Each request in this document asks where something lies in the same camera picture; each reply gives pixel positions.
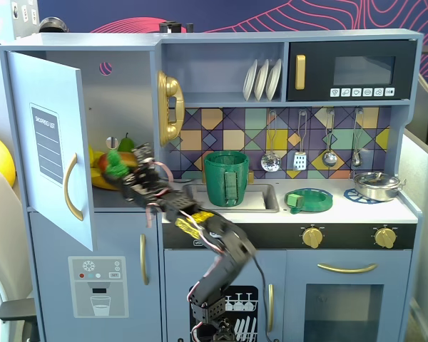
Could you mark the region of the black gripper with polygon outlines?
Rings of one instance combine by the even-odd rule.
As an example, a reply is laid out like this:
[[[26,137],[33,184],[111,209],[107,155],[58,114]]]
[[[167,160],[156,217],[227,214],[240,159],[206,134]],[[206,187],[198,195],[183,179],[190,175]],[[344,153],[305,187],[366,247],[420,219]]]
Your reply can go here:
[[[105,181],[122,191],[125,200],[144,208],[146,214],[157,211],[178,214],[185,211],[185,195],[172,188],[173,173],[162,162],[153,161],[153,148],[146,142],[132,149],[137,163],[143,163],[126,176],[105,174]]]

